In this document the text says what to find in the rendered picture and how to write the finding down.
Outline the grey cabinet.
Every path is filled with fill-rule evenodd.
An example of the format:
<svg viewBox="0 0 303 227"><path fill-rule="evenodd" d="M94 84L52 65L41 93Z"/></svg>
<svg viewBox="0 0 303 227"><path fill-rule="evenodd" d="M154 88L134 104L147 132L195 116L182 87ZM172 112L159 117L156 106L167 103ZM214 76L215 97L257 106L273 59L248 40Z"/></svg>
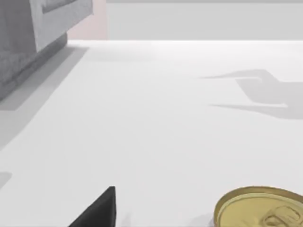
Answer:
<svg viewBox="0 0 303 227"><path fill-rule="evenodd" d="M0 101L67 44L92 0L0 0Z"/></svg>

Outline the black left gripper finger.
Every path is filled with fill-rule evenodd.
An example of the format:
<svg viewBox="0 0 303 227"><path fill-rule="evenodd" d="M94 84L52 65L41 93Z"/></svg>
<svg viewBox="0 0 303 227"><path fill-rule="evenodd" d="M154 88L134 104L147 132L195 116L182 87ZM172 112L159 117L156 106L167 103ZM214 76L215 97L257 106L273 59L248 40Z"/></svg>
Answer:
<svg viewBox="0 0 303 227"><path fill-rule="evenodd" d="M108 187L68 227L116 227L116 188Z"/></svg>

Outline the gold can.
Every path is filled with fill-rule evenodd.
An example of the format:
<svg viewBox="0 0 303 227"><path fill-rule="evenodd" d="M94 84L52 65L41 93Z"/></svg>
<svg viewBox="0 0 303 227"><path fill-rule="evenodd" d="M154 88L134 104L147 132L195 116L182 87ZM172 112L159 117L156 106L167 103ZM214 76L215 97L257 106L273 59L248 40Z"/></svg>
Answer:
<svg viewBox="0 0 303 227"><path fill-rule="evenodd" d="M274 187L249 186L217 202L214 227L303 227L303 195Z"/></svg>

